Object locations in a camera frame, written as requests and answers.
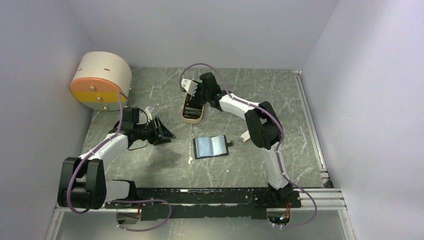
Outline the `beige wooden card tray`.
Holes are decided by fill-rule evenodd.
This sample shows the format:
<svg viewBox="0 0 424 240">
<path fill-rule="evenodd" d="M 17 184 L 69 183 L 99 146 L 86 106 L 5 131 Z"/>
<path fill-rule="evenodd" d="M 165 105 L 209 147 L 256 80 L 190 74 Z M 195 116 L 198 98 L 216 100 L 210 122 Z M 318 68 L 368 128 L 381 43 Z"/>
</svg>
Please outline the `beige wooden card tray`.
<svg viewBox="0 0 424 240">
<path fill-rule="evenodd" d="M 185 95 L 181 116 L 185 123 L 198 124 L 202 121 L 204 115 L 204 106 L 200 105 L 189 94 Z"/>
</svg>

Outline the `black leather card holder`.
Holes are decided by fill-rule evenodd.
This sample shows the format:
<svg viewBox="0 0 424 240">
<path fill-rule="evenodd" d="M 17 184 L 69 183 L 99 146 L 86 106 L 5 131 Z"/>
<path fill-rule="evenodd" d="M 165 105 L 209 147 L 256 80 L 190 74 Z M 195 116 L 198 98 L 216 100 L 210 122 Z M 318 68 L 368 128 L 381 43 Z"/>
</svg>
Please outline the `black leather card holder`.
<svg viewBox="0 0 424 240">
<path fill-rule="evenodd" d="M 229 155 L 229 147 L 233 146 L 233 141 L 227 141 L 225 135 L 211 137 L 198 137 L 193 140 L 194 158 L 205 159 Z"/>
</svg>

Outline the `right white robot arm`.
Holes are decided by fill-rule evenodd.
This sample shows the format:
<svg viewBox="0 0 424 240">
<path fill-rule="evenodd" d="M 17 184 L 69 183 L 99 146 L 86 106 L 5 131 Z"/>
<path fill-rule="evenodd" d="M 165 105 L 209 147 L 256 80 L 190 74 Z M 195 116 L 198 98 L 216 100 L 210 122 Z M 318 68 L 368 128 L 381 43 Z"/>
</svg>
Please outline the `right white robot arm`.
<svg viewBox="0 0 424 240">
<path fill-rule="evenodd" d="M 181 89 L 190 95 L 196 104 L 208 103 L 212 108 L 230 113 L 246 122 L 250 140 L 262 150 L 268 172 L 270 202 L 275 207 L 282 207 L 289 200 L 293 187 L 285 175 L 285 164 L 280 151 L 284 140 L 282 125 L 268 101 L 251 102 L 227 89 L 222 90 L 213 73 L 207 72 L 199 80 L 181 79 Z"/>
</svg>

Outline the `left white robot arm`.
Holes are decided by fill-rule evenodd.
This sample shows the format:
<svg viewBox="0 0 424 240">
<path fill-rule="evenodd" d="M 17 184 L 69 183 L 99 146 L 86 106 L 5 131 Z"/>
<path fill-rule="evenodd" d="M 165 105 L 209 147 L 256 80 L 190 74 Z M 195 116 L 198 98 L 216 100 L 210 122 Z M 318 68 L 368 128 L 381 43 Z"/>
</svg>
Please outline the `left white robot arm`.
<svg viewBox="0 0 424 240">
<path fill-rule="evenodd" d="M 106 181 L 106 169 L 136 141 L 158 146 L 176 138 L 158 117 L 140 124 L 140 112 L 138 107 L 125 107 L 104 140 L 88 152 L 63 161 L 57 194 L 60 207 L 83 214 L 98 210 L 105 203 L 118 202 L 126 208 L 138 203 L 135 182 L 124 179 Z"/>
</svg>

